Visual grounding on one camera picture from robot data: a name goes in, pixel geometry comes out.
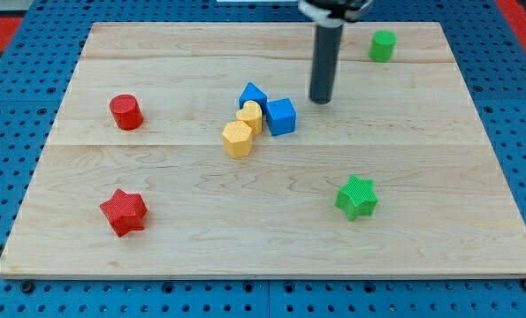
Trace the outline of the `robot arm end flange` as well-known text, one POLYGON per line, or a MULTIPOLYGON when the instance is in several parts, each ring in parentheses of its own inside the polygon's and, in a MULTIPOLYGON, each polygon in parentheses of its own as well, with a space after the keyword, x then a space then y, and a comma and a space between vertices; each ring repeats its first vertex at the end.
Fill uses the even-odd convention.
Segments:
POLYGON ((374 0, 299 0, 298 9, 321 27, 335 28, 357 22, 374 0))

